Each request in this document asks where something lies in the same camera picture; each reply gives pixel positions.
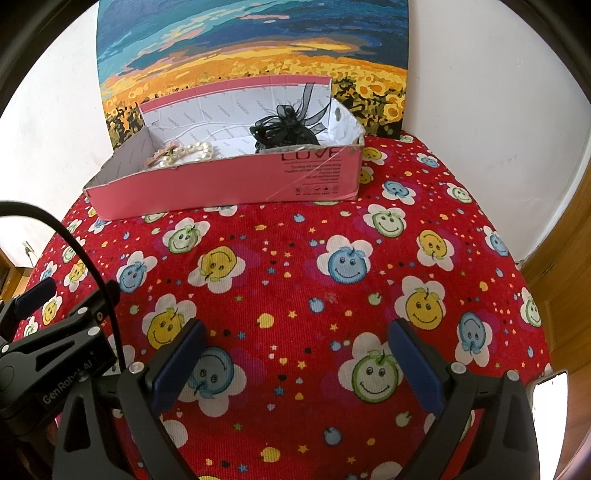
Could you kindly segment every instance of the sunflower field painting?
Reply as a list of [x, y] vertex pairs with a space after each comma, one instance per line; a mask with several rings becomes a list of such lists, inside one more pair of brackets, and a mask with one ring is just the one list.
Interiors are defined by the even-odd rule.
[[96, 43], [114, 147], [142, 127], [142, 102], [286, 73], [331, 75], [368, 135], [400, 135], [408, 0], [100, 0]]

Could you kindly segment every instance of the black organza bow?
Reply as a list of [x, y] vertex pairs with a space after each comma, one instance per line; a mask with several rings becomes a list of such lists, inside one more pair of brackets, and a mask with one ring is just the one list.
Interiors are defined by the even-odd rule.
[[316, 135], [326, 129], [320, 119], [324, 117], [330, 103], [317, 114], [306, 118], [313, 88], [314, 83], [306, 83], [302, 103], [297, 110], [291, 105], [278, 105], [277, 115], [261, 118], [251, 127], [252, 136], [256, 138], [257, 153], [266, 148], [289, 145], [320, 145]]

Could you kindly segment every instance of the red patterned cloth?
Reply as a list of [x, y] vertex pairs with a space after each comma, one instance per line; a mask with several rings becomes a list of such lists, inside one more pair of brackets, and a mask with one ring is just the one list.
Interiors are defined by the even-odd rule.
[[[104, 223], [81, 197], [64, 220], [105, 279], [120, 281], [128, 363], [149, 360], [188, 318], [205, 322], [209, 347], [162, 417], [202, 480], [394, 478], [433, 421], [388, 349], [396, 317], [473, 372], [516, 369], [530, 382], [549, 362], [524, 280], [469, 193], [416, 138], [366, 142], [355, 202]], [[62, 319], [96, 288], [61, 238], [33, 279], [44, 275], [57, 297], [20, 335]]]

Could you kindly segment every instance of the blue smiley face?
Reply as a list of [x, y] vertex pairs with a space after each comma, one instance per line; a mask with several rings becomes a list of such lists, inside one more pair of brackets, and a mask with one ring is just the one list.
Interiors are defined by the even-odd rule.
[[408, 188], [399, 181], [388, 180], [384, 183], [384, 190], [392, 195], [396, 195], [396, 197], [407, 197], [410, 194]]
[[216, 346], [206, 348], [195, 365], [187, 385], [203, 398], [213, 398], [227, 389], [234, 379], [234, 363], [225, 350]]
[[486, 341], [486, 330], [482, 320], [476, 314], [466, 312], [460, 319], [459, 330], [462, 349], [478, 355]]
[[333, 280], [351, 284], [363, 280], [368, 268], [365, 264], [365, 252], [351, 247], [341, 247], [329, 258], [329, 274]]
[[421, 157], [419, 161], [424, 163], [427, 167], [437, 168], [439, 166], [437, 159], [434, 157]]
[[142, 284], [145, 275], [146, 266], [141, 262], [134, 262], [121, 272], [119, 288], [124, 293], [132, 293]]
[[509, 255], [509, 250], [507, 250], [503, 240], [501, 240], [496, 233], [491, 234], [490, 240], [492, 248], [494, 248], [500, 256], [507, 257]]

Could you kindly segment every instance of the white wall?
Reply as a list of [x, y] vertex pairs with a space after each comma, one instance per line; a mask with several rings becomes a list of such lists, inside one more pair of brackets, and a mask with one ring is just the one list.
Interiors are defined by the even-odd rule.
[[591, 106], [550, 47], [498, 0], [410, 0], [404, 128], [464, 183], [515, 260], [570, 201]]
[[[97, 11], [47, 50], [0, 119], [1, 143], [19, 146], [0, 162], [0, 197], [58, 218], [112, 152], [96, 73]], [[410, 24], [404, 128], [467, 186], [521, 260], [578, 185], [591, 154], [591, 106], [546, 43], [498, 0], [410, 0]], [[3, 219], [0, 248], [26, 266], [22, 240], [40, 254], [51, 233]]]
[[[98, 4], [43, 54], [0, 118], [0, 199], [39, 205], [61, 219], [113, 153], [96, 72]], [[30, 267], [53, 231], [35, 220], [0, 219], [0, 249]]]

